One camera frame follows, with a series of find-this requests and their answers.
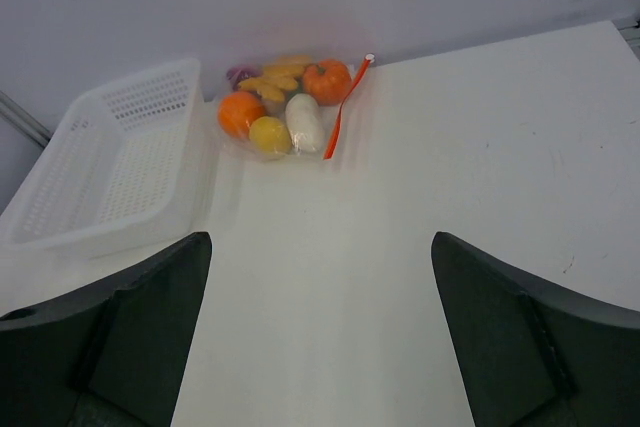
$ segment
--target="table surface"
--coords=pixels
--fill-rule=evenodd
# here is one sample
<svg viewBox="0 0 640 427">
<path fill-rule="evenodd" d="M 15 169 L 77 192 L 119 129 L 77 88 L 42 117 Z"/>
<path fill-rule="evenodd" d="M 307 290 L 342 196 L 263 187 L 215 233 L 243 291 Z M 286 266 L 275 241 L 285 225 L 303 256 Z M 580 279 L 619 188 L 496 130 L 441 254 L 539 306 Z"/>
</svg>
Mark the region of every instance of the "table surface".
<svg viewBox="0 0 640 427">
<path fill-rule="evenodd" d="M 332 162 L 221 155 L 173 425 L 472 426 L 437 231 L 640 310 L 638 79 L 614 26 L 592 24 L 372 69 Z M 5 253 L 0 310 L 155 250 L 89 265 Z"/>
</svg>

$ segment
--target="red strap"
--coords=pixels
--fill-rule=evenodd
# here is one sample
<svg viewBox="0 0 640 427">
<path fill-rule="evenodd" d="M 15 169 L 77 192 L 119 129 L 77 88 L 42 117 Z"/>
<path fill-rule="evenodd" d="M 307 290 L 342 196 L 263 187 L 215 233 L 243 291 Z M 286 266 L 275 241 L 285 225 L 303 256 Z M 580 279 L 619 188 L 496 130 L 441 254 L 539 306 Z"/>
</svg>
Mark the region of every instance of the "red strap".
<svg viewBox="0 0 640 427">
<path fill-rule="evenodd" d="M 338 116 L 336 117 L 336 123 L 333 125 L 333 131 L 331 132 L 331 137 L 329 137 L 329 143 L 327 144 L 327 150 L 324 152 L 324 160 L 328 160 L 333 157 L 333 152 L 336 150 L 336 146 L 338 145 L 338 137 L 340 137 L 340 124 L 342 123 L 342 108 L 344 107 L 345 102 L 351 95 L 351 93 L 358 86 L 362 78 L 364 77 L 365 72 L 369 68 L 369 65 L 373 63 L 375 57 L 373 54 L 367 54 L 360 64 L 360 68 L 358 69 L 358 73 L 353 78 L 353 82 L 351 83 L 351 88 L 347 95 L 342 99 L 342 103 L 340 104 L 340 109 L 338 109 Z"/>
</svg>

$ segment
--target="laundry basket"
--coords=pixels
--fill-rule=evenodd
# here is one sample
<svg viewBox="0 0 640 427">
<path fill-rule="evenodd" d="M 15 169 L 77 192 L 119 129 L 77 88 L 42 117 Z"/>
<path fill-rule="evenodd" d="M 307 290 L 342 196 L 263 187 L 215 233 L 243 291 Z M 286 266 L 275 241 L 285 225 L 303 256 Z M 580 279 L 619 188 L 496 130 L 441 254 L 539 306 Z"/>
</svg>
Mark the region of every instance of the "laundry basket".
<svg viewBox="0 0 640 427">
<path fill-rule="evenodd" d="M 188 59 L 78 98 L 20 188 L 7 245 L 89 258 L 189 232 L 210 148 L 199 76 Z"/>
</svg>

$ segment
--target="white vegetable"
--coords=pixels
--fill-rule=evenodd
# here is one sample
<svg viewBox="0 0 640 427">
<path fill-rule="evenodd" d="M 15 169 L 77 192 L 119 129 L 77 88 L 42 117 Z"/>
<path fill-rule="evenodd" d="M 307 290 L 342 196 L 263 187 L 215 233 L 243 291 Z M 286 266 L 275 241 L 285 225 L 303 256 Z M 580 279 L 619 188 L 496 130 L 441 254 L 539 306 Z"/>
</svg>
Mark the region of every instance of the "white vegetable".
<svg viewBox="0 0 640 427">
<path fill-rule="evenodd" d="M 294 149 L 318 152 L 324 146 L 324 128 L 320 108 L 308 94 L 296 94 L 287 103 L 284 112 Z"/>
</svg>

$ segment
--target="orange pumpkin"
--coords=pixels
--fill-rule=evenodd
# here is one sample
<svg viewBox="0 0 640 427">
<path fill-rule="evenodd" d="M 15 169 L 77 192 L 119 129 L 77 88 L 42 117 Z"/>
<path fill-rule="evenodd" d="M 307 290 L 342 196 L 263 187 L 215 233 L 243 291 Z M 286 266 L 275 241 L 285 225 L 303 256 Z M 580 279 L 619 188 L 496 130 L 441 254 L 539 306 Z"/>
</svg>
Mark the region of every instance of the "orange pumpkin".
<svg viewBox="0 0 640 427">
<path fill-rule="evenodd" d="M 218 123 L 231 137 L 246 139 L 251 124 L 267 115 L 257 97 L 249 92 L 234 92 L 227 95 L 218 107 Z"/>
<path fill-rule="evenodd" d="M 320 105 L 334 105 L 342 101 L 351 87 L 351 74 L 338 60 L 323 60 L 309 65 L 302 76 L 305 92 Z"/>
</svg>

